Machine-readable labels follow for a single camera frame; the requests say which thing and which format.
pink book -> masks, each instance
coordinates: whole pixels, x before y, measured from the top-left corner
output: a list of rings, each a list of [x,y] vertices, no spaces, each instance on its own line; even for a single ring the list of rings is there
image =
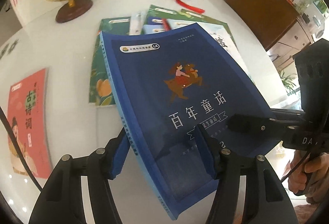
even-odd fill
[[[42,69],[10,87],[7,115],[27,165],[43,179],[52,171],[44,125],[46,72]],[[27,175],[9,138],[8,143],[14,172]]]

illustrated figure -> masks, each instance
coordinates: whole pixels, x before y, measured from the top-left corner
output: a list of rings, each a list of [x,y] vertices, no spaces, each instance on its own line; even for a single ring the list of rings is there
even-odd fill
[[[174,101],[176,96],[180,99],[188,99],[188,97],[183,95],[184,88],[193,84],[202,86],[202,77],[198,76],[198,70],[195,70],[194,67],[195,65],[192,63],[182,66],[178,62],[170,69],[169,74],[175,75],[175,78],[164,80],[168,88],[173,92],[170,103]]]
[[[20,150],[21,150],[21,152],[24,156],[24,159],[25,159],[27,165],[29,166],[29,168],[31,169],[33,174],[35,176],[37,176],[38,175],[37,167],[36,167],[33,159],[27,153],[25,145],[23,145],[19,141],[19,127],[18,127],[18,124],[17,124],[16,117],[13,117],[12,130],[13,130],[13,133],[15,135],[15,138],[17,140],[17,143],[19,145],[19,148],[20,148]],[[12,165],[13,165],[14,172],[18,173],[18,174],[21,174],[21,175],[26,175],[27,176],[28,174],[26,173],[25,168],[22,165],[22,162],[20,161],[19,156],[18,156],[18,154],[17,154],[17,152],[14,148],[14,145],[12,144],[11,141],[9,142],[9,150],[10,150],[10,159],[11,159],[11,162],[12,162]]]

black cable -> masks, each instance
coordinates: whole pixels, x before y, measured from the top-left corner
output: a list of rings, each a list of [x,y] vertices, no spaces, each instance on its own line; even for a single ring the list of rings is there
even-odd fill
[[[307,158],[307,156],[310,154],[310,151],[308,151],[303,157],[302,159],[297,163],[297,165],[295,165],[293,167],[292,170],[289,171],[289,173],[287,175],[285,175],[282,179],[281,179],[281,183],[283,183],[287,178],[289,178],[291,176],[291,174],[293,172],[295,172],[295,170],[305,161],[305,159]]]
[[[325,114],[323,115],[320,125],[317,129],[316,132],[314,132],[314,141],[317,142],[318,137],[321,135],[325,124],[327,123],[327,119],[329,116],[329,97],[327,98],[327,106],[326,106],[326,110],[325,110]],[[297,163],[297,165],[294,166],[294,168],[292,170],[289,171],[289,173],[287,175],[285,175],[282,179],[281,179],[281,183],[283,183],[287,178],[289,178],[291,176],[291,174],[293,172],[295,172],[295,170],[305,161],[305,159],[307,158],[307,156],[316,148],[318,148],[319,146],[317,145],[317,143],[315,143],[315,145],[313,145],[313,147],[307,151],[307,153],[302,157],[302,159]]]
[[[2,122],[2,124],[4,125],[8,135],[9,135],[9,138],[10,140],[12,141],[13,143],[13,146],[19,156],[19,159],[20,161],[22,162],[22,165],[24,166],[27,174],[30,176],[31,180],[33,181],[33,183],[35,184],[35,186],[39,189],[39,191],[42,191],[42,187],[40,186],[39,182],[37,181],[37,179],[34,177],[31,169],[29,168],[29,166],[27,165],[25,159],[24,159],[24,156],[19,148],[19,144],[17,143],[17,140],[16,140],[16,137],[14,135],[14,132],[10,126],[10,123],[8,122],[6,116],[5,116],[5,113],[3,112],[1,106],[0,106],[0,120]]]

red tassel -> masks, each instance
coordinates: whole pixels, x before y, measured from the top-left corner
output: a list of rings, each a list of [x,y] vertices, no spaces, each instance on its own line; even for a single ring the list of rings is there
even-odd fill
[[[190,6],[190,5],[186,4],[185,2],[183,2],[181,0],[175,0],[175,1],[178,5],[181,5],[182,7],[186,8],[190,11],[194,11],[194,12],[199,13],[199,14],[205,13],[205,10],[197,8],[197,7]]]
[[[166,31],[171,30],[170,25],[169,25],[168,22],[167,22],[167,19],[162,19],[162,25],[164,26],[164,29],[165,29]]]

wooden cabinet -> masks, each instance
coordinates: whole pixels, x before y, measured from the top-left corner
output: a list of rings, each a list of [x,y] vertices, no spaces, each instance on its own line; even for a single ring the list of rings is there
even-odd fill
[[[289,45],[295,49],[302,50],[310,43],[310,40],[300,23],[296,22],[292,28],[290,28],[290,30],[279,40],[279,42]]]
[[[304,29],[300,19],[284,34],[284,36],[267,53],[278,72],[293,62],[292,56],[311,44],[312,37]]]
[[[287,0],[225,0],[258,38],[278,72],[313,43],[302,17]]]
[[[225,0],[255,34],[265,50],[295,24],[298,12],[287,0]]]
[[[271,58],[275,68],[278,71],[281,71],[283,68],[287,67],[293,62],[292,56],[298,52],[298,49],[277,42],[271,49],[267,51],[267,54]]]

